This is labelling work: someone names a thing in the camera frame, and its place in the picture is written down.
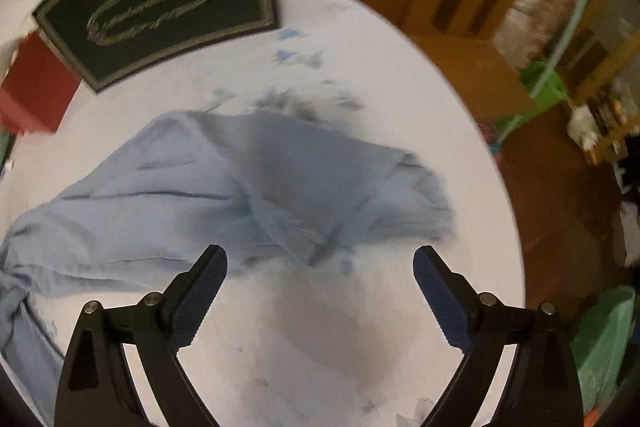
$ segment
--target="white surface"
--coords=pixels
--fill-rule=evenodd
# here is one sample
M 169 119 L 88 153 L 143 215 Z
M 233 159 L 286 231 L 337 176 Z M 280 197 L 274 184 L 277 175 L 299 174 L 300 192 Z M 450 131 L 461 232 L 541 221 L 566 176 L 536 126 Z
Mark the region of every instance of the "white surface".
M 364 106 L 350 113 L 352 134 L 412 150 L 442 177 L 458 232 L 437 245 L 449 266 L 476 290 L 522 305 L 508 197 L 449 84 L 404 36 L 352 0 L 280 1 L 283 26 L 305 37 L 280 40 L 272 32 L 203 48 L 99 96 L 81 86 L 55 136 L 18 142 L 14 169 L 0 183 L 0 227 L 89 173 L 155 116 L 210 107 L 219 99 L 216 89 L 237 95 L 219 108 L 227 114 L 246 110 L 271 88 L 293 88 L 313 100 L 344 91 Z M 278 51 L 295 55 L 279 63 Z M 312 57 L 320 57 L 321 67 Z M 193 346 L 179 354 L 220 424 L 388 427 L 398 414 L 411 418 L 420 399 L 436 402 L 461 355 L 446 344 L 414 282 L 411 259 L 421 243 L 408 238 L 360 248 L 350 276 L 292 273 L 273 263 L 226 280 Z M 98 298 L 111 307 L 139 297 L 34 303 L 66 347 L 82 303 Z M 482 409 L 485 421 L 508 358 Z M 139 363 L 132 371 L 150 420 L 165 425 Z
M 640 225 L 638 221 L 638 206 L 633 203 L 622 202 L 620 206 L 620 221 L 625 238 L 625 266 L 633 266 L 640 259 Z

